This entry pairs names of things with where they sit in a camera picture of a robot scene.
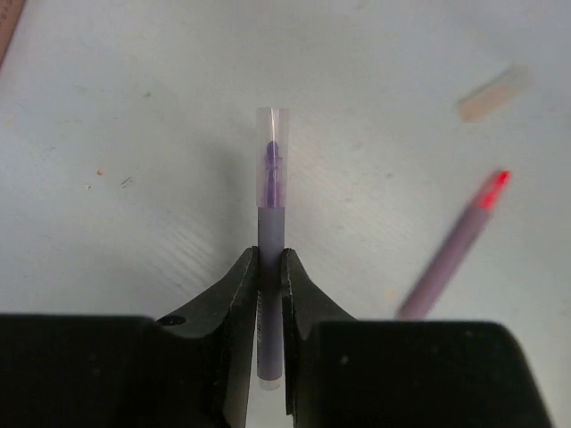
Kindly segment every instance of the screw hole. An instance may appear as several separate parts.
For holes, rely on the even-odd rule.
[[[167,315],[166,317],[162,317],[161,319],[157,320],[157,323],[165,326],[181,325],[185,322],[186,318],[181,317],[180,315]]]

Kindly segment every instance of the transparent marker cap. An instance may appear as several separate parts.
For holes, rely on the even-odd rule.
[[[257,202],[259,208],[283,208],[287,188],[289,110],[256,110]]]

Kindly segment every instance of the tabletop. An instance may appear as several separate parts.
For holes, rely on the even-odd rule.
[[[513,180],[432,319],[503,323],[571,424],[562,0],[28,0],[0,69],[0,310],[158,317],[256,244],[255,109],[290,109],[286,245],[389,319],[473,192]],[[533,84],[478,122],[458,101]],[[248,425],[291,426],[252,383]]]

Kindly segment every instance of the brown object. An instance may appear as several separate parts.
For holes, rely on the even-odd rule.
[[[460,100],[458,111],[465,122],[476,122],[527,89],[532,83],[527,67],[512,66],[491,82]]]
[[[0,0],[0,64],[6,55],[23,7],[24,0]]]

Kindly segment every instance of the pen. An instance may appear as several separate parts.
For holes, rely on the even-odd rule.
[[[397,319],[422,319],[434,306],[470,247],[484,230],[510,176],[509,171],[496,172],[484,185],[402,304]]]
[[[258,377],[265,390],[279,386],[283,371],[284,338],[280,262],[286,220],[286,155],[289,112],[256,111],[258,135],[257,202],[260,289],[258,294]]]

